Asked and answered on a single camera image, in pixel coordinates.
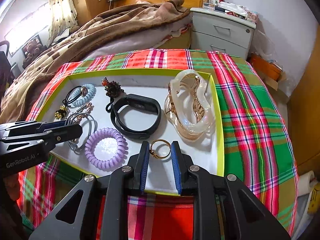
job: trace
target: blanket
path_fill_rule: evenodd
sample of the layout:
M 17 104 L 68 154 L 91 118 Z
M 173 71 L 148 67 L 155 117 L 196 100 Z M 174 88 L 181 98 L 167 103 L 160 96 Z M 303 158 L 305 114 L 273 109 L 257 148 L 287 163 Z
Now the blanket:
M 68 75 L 116 68 L 194 69 L 211 74 L 222 117 L 225 175 L 238 176 L 292 233 L 298 175 L 291 141 L 267 88 L 242 58 L 212 51 L 148 49 L 65 64 L 41 93 L 28 120 L 36 119 Z M 18 205 L 24 223 L 37 227 L 83 176 L 52 155 L 46 163 L 20 172 Z M 129 239 L 191 240 L 192 203 L 185 197 L 128 197 Z
M 184 0 L 159 4 L 133 4 L 106 11 L 87 22 L 62 42 L 44 51 L 17 78 L 1 102 L 0 123 L 23 121 L 42 90 L 61 65 L 83 59 L 100 46 L 189 15 Z

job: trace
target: purple spiral hair tie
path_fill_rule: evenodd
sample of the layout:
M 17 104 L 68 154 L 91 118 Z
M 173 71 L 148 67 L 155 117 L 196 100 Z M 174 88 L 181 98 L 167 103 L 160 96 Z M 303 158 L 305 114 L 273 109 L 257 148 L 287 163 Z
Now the purple spiral hair tie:
M 97 159 L 94 155 L 92 150 L 93 146 L 96 145 L 99 141 L 104 138 L 113 137 L 117 140 L 118 149 L 115 155 L 107 161 L 101 161 Z M 88 161 L 96 166 L 98 169 L 108 169 L 115 166 L 124 156 L 125 152 L 125 139 L 121 133 L 119 133 L 116 129 L 112 128 L 102 128 L 100 130 L 95 131 L 90 135 L 85 144 L 85 156 L 87 157 Z

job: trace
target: plaid tablecloth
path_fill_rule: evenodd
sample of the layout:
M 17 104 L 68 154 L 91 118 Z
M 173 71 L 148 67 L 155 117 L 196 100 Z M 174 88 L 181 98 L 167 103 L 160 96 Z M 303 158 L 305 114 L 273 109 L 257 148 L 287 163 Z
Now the plaid tablecloth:
M 194 69 L 212 74 L 222 116 L 225 174 L 236 174 L 292 233 L 298 176 L 291 142 L 266 87 L 241 58 L 219 52 L 149 49 L 67 63 L 42 92 L 28 120 L 37 117 L 66 76 L 115 68 Z M 38 226 L 83 176 L 53 156 L 21 172 L 18 205 L 25 224 Z M 185 197 L 129 197 L 129 238 L 192 239 L 192 203 Z

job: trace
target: polka dot curtain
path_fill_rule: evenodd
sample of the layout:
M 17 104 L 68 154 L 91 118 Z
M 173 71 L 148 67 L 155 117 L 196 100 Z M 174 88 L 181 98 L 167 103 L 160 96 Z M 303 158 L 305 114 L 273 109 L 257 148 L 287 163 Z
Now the polka dot curtain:
M 55 37 L 67 28 L 78 25 L 77 12 L 72 0 L 49 0 L 49 5 L 51 25 L 47 46 L 50 46 Z

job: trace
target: bolt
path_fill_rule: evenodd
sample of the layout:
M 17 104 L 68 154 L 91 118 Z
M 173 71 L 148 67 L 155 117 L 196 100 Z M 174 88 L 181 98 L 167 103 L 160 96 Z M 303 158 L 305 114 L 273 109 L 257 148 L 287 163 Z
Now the bolt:
M 237 179 L 237 177 L 236 177 L 236 175 L 234 175 L 234 174 L 229 174 L 229 175 L 227 176 L 227 179 L 230 180 L 230 181 L 235 181 L 235 180 Z
M 126 166 L 123 166 L 122 169 L 121 169 L 123 172 L 129 172 L 131 171 L 131 167 L 126 165 Z
M 190 170 L 191 170 L 191 171 L 199 171 L 199 169 L 200 169 L 200 168 L 199 168 L 199 166 L 197 166 L 197 165 L 191 165 L 191 166 L 190 166 Z
M 86 182 L 93 181 L 93 179 L 94 179 L 94 176 L 91 175 L 91 174 L 84 177 L 84 180 L 85 180 Z

